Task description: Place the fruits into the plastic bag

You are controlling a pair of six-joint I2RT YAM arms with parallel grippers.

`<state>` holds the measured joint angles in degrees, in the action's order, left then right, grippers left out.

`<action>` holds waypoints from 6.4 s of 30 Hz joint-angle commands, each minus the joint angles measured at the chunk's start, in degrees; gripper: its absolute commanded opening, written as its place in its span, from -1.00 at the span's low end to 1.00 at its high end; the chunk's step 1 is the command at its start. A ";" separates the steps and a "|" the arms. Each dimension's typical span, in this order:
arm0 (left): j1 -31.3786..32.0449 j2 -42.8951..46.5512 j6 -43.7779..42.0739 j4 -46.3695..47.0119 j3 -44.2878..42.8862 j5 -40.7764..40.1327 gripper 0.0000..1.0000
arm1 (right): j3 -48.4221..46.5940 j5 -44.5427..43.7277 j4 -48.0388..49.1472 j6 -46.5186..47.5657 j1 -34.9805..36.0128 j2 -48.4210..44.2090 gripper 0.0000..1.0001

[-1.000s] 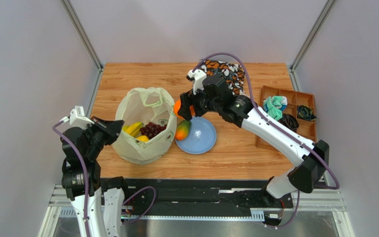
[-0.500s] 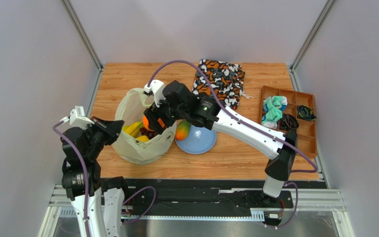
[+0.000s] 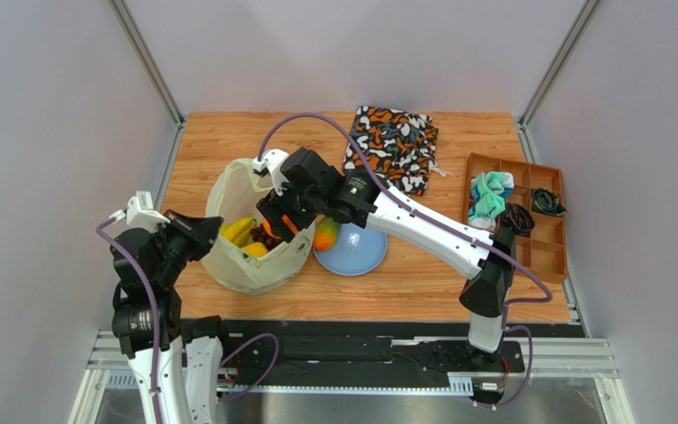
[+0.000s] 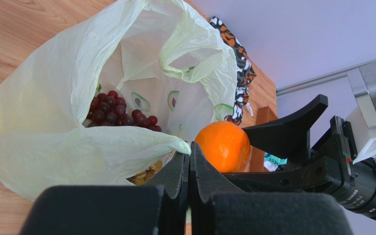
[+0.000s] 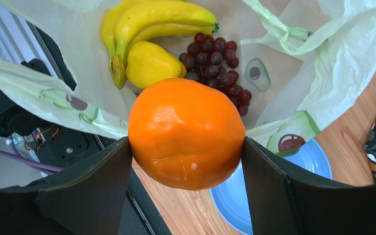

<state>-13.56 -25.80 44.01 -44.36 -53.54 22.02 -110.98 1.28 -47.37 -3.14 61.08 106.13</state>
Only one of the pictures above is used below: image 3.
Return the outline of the orange tangerine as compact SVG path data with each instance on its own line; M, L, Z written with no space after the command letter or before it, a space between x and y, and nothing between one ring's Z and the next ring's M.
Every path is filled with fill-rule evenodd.
M286 215L265 217L262 226L269 237L287 242L292 241L299 232L297 226Z

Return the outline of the yellow banana bunch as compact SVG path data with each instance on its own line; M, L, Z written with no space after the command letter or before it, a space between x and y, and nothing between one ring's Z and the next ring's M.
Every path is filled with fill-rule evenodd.
M256 219L250 216L240 218L232 224L225 224L220 236L236 247L244 246L251 237L251 231L256 226Z

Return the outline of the green orange mango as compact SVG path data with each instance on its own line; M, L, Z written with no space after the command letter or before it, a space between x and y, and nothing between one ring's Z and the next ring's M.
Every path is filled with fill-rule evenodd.
M342 225L329 216L324 216L318 223L314 238L313 249L325 252L331 249L338 240Z

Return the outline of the pale green plastic bag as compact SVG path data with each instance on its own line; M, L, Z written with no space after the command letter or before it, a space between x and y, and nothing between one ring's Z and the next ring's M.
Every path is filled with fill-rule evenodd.
M205 216L219 216L225 224L251 217L261 224L263 215L256 204L272 188L269 179L252 172L250 159L236 159L224 168L213 185ZM217 283L233 291L249 295L270 292L301 271L312 251L315 230L316 224L312 223L290 243L283 242L260 258L219 237L201 263Z

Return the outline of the red grape bunch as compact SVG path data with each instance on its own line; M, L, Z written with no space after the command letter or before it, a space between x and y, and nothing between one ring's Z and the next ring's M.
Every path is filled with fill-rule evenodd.
M263 244L268 251L275 249L283 240L272 237L263 225L259 225L251 230L251 239L253 243Z

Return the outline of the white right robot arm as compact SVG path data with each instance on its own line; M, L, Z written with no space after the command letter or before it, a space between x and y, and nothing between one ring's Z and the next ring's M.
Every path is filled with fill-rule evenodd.
M516 267L515 237L469 227L424 207L372 171L346 172L315 151L269 149L252 161L272 190L257 203L271 235L291 242L318 216L403 239L446 262L466 282L459 296L470 312L468 343L494 353L504 335L506 296Z

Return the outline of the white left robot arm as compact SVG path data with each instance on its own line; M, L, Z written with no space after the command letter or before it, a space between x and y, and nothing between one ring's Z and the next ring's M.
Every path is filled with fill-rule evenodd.
M106 227L130 218L117 211L96 229L119 277L111 331L138 384L147 423L212 423L230 339L218 315L183 320L174 285L188 263L210 253L223 220L171 209L151 217L150 226L132 225L112 238Z

